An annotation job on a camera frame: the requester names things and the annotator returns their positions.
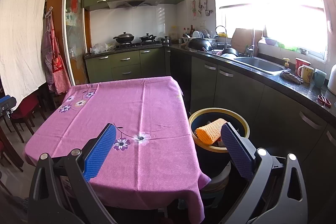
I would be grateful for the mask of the blue bin with yellow rim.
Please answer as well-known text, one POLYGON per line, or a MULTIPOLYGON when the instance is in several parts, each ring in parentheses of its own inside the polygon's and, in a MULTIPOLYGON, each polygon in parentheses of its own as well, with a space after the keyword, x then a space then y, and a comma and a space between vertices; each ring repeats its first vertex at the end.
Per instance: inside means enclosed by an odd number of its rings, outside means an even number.
POLYGON ((221 129, 227 123, 242 137, 249 137, 250 128, 247 121, 231 110, 211 107, 198 110, 189 117, 199 166, 210 178, 218 176, 230 161, 227 147, 221 137, 221 129))

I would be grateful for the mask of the yellow white mug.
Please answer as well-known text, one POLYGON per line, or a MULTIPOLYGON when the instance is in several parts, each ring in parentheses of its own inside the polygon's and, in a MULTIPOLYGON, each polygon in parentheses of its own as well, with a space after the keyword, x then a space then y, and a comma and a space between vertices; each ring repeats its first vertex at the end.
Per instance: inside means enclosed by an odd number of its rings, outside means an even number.
POLYGON ((309 65, 302 65, 297 69, 297 74, 305 83, 310 83, 314 74, 314 69, 309 65))

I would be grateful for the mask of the green lower cabinets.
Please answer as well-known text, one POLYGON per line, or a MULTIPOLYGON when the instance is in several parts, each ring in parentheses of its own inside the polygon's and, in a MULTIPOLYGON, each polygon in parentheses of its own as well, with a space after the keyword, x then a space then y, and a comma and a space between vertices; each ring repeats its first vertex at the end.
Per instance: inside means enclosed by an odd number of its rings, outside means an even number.
POLYGON ((166 75, 163 47, 141 47, 85 57, 90 83, 161 77, 166 75))

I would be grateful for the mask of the black wok with lid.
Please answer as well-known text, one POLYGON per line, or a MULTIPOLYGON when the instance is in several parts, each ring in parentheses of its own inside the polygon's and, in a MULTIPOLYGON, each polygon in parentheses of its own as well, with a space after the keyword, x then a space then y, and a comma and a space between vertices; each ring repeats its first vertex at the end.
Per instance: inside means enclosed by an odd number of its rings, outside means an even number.
POLYGON ((123 32, 122 34, 115 36, 114 39, 119 44, 127 44, 131 43, 134 40, 134 35, 127 32, 123 32))

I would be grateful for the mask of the red checked apron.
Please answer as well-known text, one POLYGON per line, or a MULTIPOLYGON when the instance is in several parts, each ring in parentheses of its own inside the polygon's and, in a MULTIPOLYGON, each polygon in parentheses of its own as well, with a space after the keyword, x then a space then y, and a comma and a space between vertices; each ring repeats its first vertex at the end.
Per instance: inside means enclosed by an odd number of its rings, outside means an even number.
POLYGON ((55 35, 52 10, 51 6, 45 15, 47 26, 42 39, 42 61, 45 66, 45 77, 49 90, 56 94, 62 94, 68 92, 71 83, 55 35))

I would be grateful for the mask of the teal mug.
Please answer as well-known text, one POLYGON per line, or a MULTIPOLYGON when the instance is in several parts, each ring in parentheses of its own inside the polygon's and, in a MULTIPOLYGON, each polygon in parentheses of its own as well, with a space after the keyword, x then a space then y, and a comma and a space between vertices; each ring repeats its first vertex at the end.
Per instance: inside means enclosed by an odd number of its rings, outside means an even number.
POLYGON ((316 88, 322 88, 326 79, 326 73, 319 69, 315 69, 314 71, 314 85, 316 88))

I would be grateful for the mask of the black stone countertop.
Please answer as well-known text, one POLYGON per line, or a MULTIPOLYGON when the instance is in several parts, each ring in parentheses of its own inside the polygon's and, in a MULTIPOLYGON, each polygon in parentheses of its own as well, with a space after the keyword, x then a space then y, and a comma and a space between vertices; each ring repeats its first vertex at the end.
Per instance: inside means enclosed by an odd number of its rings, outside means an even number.
POLYGON ((280 70, 277 71, 265 71, 258 67, 253 67, 252 65, 246 64, 242 61, 236 61, 234 59, 228 59, 226 57, 216 56, 210 53, 201 52, 201 51, 189 51, 184 47, 179 46, 177 44, 172 45, 151 45, 151 46, 139 46, 139 47, 130 47, 124 48, 121 50, 112 50, 106 51, 98 54, 87 53, 84 55, 85 60, 100 58, 100 57, 108 57, 110 55, 115 55, 118 53, 124 52, 132 52, 136 50, 153 50, 157 48, 163 48, 168 50, 171 54, 179 53, 183 58, 186 56, 189 57, 197 57, 204 61, 209 61, 216 65, 221 65, 225 68, 236 71, 240 74, 248 76, 252 79, 255 79, 265 85, 275 89, 276 91, 285 94, 289 98, 297 101, 302 104, 315 114, 321 116, 324 120, 329 123, 335 124, 335 95, 328 93, 330 97, 330 102, 332 106, 330 108, 322 106, 318 103, 317 96, 319 91, 314 85, 311 84, 294 84, 288 80, 284 80, 280 77, 280 70))

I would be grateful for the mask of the round stool under bin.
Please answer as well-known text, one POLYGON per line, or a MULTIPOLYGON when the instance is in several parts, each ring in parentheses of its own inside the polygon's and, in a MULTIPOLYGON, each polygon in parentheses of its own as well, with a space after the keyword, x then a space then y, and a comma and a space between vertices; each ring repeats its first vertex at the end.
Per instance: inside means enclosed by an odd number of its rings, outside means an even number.
POLYGON ((201 198, 205 208, 217 207, 221 201, 229 181, 231 163, 229 162, 222 172, 201 189, 201 198))

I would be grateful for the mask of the red mug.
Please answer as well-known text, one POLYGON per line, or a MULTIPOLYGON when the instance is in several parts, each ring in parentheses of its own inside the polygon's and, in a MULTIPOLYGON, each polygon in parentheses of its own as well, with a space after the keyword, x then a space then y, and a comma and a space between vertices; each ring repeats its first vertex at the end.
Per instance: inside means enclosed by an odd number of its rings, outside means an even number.
POLYGON ((311 65, 311 62, 296 57, 296 58, 295 58, 295 73, 296 73, 296 75, 300 76, 300 74, 299 74, 299 72, 298 72, 298 69, 299 69, 299 67, 301 67, 301 66, 303 66, 303 65, 308 65, 308 66, 310 66, 310 65, 311 65))

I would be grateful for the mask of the pink floral tablecloth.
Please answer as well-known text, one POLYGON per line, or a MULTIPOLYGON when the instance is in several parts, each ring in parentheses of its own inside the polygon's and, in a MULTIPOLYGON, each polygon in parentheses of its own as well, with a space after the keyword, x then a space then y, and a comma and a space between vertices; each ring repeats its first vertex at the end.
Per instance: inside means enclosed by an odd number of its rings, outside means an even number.
POLYGON ((205 213, 200 191, 210 179, 200 169, 182 92, 170 76, 72 87, 62 105, 24 149, 26 161, 68 155, 116 126, 116 141, 90 184, 102 203, 151 210, 186 202, 191 223, 205 213))

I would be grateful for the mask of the plastic bag on counter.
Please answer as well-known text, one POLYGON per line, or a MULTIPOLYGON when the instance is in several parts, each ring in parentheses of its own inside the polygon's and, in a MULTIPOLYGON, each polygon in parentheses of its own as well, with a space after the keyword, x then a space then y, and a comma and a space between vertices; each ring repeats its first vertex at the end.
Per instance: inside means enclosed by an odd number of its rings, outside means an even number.
POLYGON ((106 51, 111 51, 116 48, 116 43, 97 43, 92 48, 90 48, 90 54, 98 54, 106 51))

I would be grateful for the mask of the dark red chair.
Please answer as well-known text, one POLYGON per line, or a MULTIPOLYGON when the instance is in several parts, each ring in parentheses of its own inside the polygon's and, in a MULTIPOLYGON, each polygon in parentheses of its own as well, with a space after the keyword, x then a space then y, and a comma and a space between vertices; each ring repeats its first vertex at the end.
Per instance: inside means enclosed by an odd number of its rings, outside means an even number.
POLYGON ((32 127, 34 127, 35 125, 31 118, 35 111, 38 111, 40 113, 44 121, 47 120, 39 103, 37 94, 32 93, 26 98, 24 98, 22 102, 19 104, 19 106, 14 110, 14 112, 10 114, 10 121, 22 143, 24 143, 25 141, 17 128, 17 124, 24 123, 28 128, 29 132, 31 133, 31 135, 34 135, 32 127))

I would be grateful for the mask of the white curtain cloth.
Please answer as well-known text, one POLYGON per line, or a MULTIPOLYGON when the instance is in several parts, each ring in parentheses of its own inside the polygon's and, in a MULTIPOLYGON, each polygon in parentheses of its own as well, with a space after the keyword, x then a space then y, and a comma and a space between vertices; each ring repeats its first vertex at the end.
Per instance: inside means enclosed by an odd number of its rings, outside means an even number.
POLYGON ((41 47, 45 0, 1 0, 1 82, 20 104, 46 82, 41 47))

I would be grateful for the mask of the white jug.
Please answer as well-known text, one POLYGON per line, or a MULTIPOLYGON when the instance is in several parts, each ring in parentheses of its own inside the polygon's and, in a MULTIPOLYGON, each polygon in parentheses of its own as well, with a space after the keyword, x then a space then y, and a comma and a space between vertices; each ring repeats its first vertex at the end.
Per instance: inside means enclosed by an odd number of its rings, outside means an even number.
POLYGON ((330 72, 327 88, 330 92, 336 95, 336 64, 333 65, 330 72))

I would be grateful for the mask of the small black pan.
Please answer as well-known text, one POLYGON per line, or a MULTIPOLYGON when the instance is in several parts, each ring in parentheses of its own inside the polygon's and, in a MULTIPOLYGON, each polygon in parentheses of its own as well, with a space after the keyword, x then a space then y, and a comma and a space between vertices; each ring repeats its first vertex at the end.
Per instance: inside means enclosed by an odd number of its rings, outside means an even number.
POLYGON ((141 43, 153 43, 156 40, 156 36, 149 33, 139 38, 141 39, 141 43))

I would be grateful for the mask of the large black wok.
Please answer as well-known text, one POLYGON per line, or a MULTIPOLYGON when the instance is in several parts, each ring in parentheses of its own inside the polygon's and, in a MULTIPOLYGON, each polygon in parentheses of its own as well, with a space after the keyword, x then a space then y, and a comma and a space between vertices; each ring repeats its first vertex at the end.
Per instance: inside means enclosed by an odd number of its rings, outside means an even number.
POLYGON ((203 38, 193 38, 187 43, 187 47, 198 51, 212 51, 213 47, 211 43, 203 38))

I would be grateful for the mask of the wooden cutting board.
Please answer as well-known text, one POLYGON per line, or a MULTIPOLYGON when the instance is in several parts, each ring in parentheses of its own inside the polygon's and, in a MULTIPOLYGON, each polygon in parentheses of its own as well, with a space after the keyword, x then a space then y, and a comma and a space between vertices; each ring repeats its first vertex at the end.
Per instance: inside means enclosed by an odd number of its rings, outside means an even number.
POLYGON ((231 47, 240 53, 244 53, 247 47, 252 45, 252 39, 257 46, 261 40, 263 32, 261 30, 248 30, 244 28, 236 28, 232 39, 231 47))

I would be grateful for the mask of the orange foam fruit net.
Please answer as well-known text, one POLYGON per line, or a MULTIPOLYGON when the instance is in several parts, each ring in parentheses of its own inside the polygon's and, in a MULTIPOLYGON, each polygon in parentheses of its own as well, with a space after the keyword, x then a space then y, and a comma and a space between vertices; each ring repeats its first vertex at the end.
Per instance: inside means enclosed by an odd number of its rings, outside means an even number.
POLYGON ((197 128, 195 135, 203 144, 212 145, 221 138, 221 130, 226 123, 226 120, 219 118, 205 126, 197 128))

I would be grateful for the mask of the steel kitchen sink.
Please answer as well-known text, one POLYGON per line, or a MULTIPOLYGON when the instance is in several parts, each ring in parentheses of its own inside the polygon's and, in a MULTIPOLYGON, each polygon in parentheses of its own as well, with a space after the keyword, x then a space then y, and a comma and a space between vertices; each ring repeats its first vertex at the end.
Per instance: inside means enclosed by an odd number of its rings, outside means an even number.
POLYGON ((285 67, 268 60, 260 59, 258 57, 238 57, 234 59, 234 62, 246 65, 252 69, 256 69, 267 75, 279 75, 285 70, 285 67))

